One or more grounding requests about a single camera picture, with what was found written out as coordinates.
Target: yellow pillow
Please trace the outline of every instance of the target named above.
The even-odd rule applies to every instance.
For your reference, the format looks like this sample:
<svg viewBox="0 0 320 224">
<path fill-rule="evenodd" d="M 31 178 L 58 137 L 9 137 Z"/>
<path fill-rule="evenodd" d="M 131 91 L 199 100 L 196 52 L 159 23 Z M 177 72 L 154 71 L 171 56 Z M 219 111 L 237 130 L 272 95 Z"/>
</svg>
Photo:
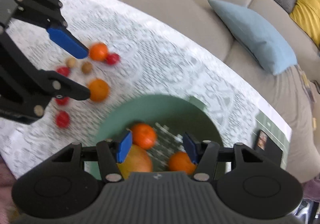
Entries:
<svg viewBox="0 0 320 224">
<path fill-rule="evenodd" d="M 320 48 L 320 0 L 297 0 L 290 17 Z"/>
</svg>

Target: hazelnut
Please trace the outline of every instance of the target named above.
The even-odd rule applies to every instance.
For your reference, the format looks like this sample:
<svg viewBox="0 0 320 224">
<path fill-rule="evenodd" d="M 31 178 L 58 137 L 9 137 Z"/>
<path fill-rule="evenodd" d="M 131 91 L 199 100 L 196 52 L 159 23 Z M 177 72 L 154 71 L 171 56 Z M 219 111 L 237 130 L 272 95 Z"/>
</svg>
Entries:
<svg viewBox="0 0 320 224">
<path fill-rule="evenodd" d="M 77 65 L 77 60 L 74 57 L 69 57 L 66 59 L 66 66 L 70 69 L 76 67 Z"/>
<path fill-rule="evenodd" d="M 89 74 L 92 71 L 92 63 L 91 62 L 84 62 L 81 66 L 81 71 L 84 74 Z"/>
</svg>

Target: cherry tomato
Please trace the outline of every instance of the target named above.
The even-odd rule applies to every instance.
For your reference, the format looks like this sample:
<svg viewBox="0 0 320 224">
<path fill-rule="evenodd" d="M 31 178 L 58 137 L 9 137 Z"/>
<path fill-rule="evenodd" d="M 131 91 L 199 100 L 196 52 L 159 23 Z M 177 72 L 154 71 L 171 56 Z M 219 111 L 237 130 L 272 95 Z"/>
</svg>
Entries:
<svg viewBox="0 0 320 224">
<path fill-rule="evenodd" d="M 55 99 L 56 100 L 56 103 L 60 106 L 65 106 L 69 103 L 69 97 L 64 97 L 62 99 Z"/>
<path fill-rule="evenodd" d="M 66 66 L 60 66 L 56 69 L 56 72 L 58 72 L 59 74 L 62 74 L 65 77 L 68 77 L 70 74 L 70 70 L 68 67 Z"/>
<path fill-rule="evenodd" d="M 120 61 L 120 55 L 116 53 L 108 54 L 105 62 L 109 65 L 115 65 Z"/>
<path fill-rule="evenodd" d="M 59 128 L 67 128 L 70 124 L 69 114 L 65 111 L 59 111 L 56 116 L 56 124 Z"/>
</svg>

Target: light blue pillow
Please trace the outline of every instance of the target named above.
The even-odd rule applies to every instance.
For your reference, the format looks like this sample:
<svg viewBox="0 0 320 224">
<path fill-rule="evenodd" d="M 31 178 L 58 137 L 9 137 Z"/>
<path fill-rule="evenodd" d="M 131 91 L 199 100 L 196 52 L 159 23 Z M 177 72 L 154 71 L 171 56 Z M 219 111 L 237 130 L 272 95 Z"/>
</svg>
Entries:
<svg viewBox="0 0 320 224">
<path fill-rule="evenodd" d="M 267 72 L 278 75 L 297 64 L 296 55 L 287 41 L 258 13 L 221 0 L 208 2 L 234 37 Z"/>
</svg>

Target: fruit bowl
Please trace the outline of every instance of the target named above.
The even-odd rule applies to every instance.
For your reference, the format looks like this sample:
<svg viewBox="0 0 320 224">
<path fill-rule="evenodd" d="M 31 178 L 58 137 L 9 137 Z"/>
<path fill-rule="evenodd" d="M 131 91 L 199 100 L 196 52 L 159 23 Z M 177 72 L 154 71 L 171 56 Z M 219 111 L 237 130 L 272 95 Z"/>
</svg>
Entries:
<svg viewBox="0 0 320 224">
<path fill-rule="evenodd" d="M 95 137 L 95 142 L 116 140 L 126 128 L 138 122 L 152 126 L 158 135 L 156 145 L 147 150 L 153 162 L 153 171 L 166 171 L 171 154 L 182 150 L 182 135 L 192 134 L 199 141 L 212 140 L 223 146 L 221 136 L 202 111 L 204 104 L 194 97 L 189 101 L 170 95 L 144 95 L 117 107 L 105 119 Z M 225 172 L 225 163 L 219 163 L 216 176 Z M 99 168 L 91 165 L 90 173 L 100 178 Z"/>
</svg>

